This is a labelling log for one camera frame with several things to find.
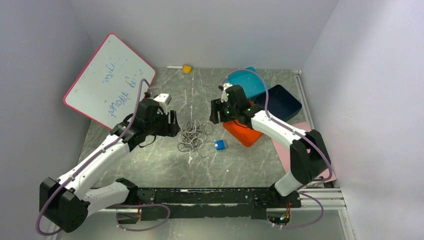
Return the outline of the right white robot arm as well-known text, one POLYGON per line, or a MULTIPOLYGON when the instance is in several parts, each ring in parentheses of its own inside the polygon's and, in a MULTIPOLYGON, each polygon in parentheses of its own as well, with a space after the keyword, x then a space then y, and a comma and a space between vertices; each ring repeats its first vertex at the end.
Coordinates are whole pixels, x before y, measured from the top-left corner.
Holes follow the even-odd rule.
POLYGON ((211 100, 209 120, 214 123, 238 121, 251 130, 261 132, 286 147, 290 156, 290 169, 273 184, 270 202, 282 207, 289 194, 306 186, 325 170, 331 161, 317 130, 304 131, 269 113, 259 104, 251 104, 240 85, 224 83, 218 87, 221 97, 211 100))

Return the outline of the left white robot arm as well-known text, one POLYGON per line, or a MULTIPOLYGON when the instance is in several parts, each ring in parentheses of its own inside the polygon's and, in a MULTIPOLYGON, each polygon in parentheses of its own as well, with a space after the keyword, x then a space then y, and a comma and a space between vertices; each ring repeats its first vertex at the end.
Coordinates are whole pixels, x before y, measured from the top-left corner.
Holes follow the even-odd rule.
POLYGON ((39 216, 70 233, 101 209, 113 205, 132 208, 141 203, 137 185, 125 178, 106 187, 91 187, 115 161, 141 147, 146 137, 178 134, 176 112, 168 108, 171 99, 168 93, 142 99, 136 111, 118 123, 102 144, 76 167, 58 179, 46 178, 39 188, 39 216))

